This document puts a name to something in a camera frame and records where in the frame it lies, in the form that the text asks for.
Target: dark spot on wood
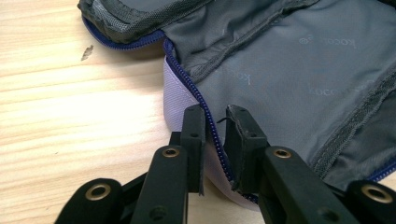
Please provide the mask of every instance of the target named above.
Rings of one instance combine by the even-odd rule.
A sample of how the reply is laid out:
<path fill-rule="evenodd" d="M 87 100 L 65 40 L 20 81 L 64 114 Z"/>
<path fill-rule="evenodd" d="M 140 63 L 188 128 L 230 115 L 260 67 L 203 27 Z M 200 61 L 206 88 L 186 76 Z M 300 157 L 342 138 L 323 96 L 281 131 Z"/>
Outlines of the dark spot on wood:
<path fill-rule="evenodd" d="M 84 54 L 82 55 L 81 60 L 84 61 L 88 59 L 88 57 L 92 54 L 92 51 L 93 51 L 93 45 L 91 45 L 89 48 L 86 48 Z"/>

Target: blue zipper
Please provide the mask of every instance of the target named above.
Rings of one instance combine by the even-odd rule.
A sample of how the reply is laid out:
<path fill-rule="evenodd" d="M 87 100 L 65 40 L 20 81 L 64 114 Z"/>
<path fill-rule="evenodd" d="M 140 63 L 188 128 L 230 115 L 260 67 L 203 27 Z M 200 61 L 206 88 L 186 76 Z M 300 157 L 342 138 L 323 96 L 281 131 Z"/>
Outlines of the blue zipper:
<path fill-rule="evenodd" d="M 367 179 L 379 182 L 396 171 L 396 158 L 387 162 L 381 169 L 374 171 Z"/>
<path fill-rule="evenodd" d="M 161 30 L 154 31 L 149 35 L 142 36 L 138 40 L 130 43 L 130 44 L 118 44 L 114 43 L 111 40 L 107 39 L 96 27 L 95 25 L 88 21 L 86 18 L 82 17 L 82 21 L 87 27 L 88 31 L 95 37 L 95 39 L 101 43 L 102 45 L 116 50 L 131 50 L 131 49 L 140 49 L 147 45 L 153 44 L 162 38 L 165 37 L 165 34 Z"/>
<path fill-rule="evenodd" d="M 166 61 L 170 64 L 172 71 L 176 74 L 178 79 L 183 83 L 183 85 L 191 92 L 191 94 L 195 97 L 195 99 L 200 104 L 201 108 L 204 110 L 205 117 L 209 124 L 209 131 L 212 134 L 213 142 L 216 148 L 216 152 L 219 157 L 219 162 L 221 168 L 227 177 L 229 182 L 234 181 L 234 175 L 230 166 L 229 161 L 227 160 L 227 156 L 225 155 L 224 148 L 219 138 L 219 134 L 216 128 L 216 124 L 213 120 L 212 114 L 210 113 L 209 107 L 203 97 L 203 95 L 199 92 L 190 76 L 183 70 L 183 68 L 178 63 L 177 59 L 173 56 L 173 43 L 170 39 L 166 38 L 163 42 L 163 49 L 166 55 Z M 254 194 L 241 194 L 245 199 L 258 203 L 258 196 Z"/>

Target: black clamp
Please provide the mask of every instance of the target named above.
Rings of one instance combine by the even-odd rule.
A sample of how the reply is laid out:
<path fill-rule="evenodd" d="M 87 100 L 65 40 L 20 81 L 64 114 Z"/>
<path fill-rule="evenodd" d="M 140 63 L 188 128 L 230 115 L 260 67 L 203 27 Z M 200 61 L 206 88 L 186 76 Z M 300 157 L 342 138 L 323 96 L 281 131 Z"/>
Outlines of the black clamp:
<path fill-rule="evenodd" d="M 396 223 L 396 192 L 356 181 L 346 192 L 324 184 L 293 150 L 271 147 L 250 113 L 229 105 L 225 150 L 233 190 L 259 195 L 265 223 Z M 187 223 L 189 192 L 203 193 L 205 116 L 186 109 L 181 133 L 159 148 L 149 170 L 122 186 L 112 179 L 83 185 L 56 224 Z"/>

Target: gray fabric bag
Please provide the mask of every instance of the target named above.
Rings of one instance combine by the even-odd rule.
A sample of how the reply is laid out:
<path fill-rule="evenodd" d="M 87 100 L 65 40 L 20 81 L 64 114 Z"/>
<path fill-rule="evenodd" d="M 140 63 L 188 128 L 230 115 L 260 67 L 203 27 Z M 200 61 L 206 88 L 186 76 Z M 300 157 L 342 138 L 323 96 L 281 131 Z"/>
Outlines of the gray fabric bag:
<path fill-rule="evenodd" d="M 271 145 L 294 149 L 339 189 L 396 170 L 395 1 L 81 0 L 78 6 L 107 46 L 164 41 L 165 119 L 180 131 L 184 109 L 202 106 L 211 136 L 206 175 L 237 203 L 257 209 L 255 195 L 231 191 L 225 124 L 216 124 L 227 105 L 248 109 Z"/>

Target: wooden surface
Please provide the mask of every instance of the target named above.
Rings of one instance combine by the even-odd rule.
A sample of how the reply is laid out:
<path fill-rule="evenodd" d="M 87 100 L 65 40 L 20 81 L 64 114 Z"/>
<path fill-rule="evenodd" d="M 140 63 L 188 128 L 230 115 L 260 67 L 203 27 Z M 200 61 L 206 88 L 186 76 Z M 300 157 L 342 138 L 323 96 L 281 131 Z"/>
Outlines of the wooden surface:
<path fill-rule="evenodd" d="M 168 142 L 161 44 L 107 49 L 77 2 L 0 2 L 0 223 L 53 223 L 82 184 L 125 184 Z M 383 183 L 396 189 L 396 175 Z M 263 223 L 205 186 L 189 223 Z"/>

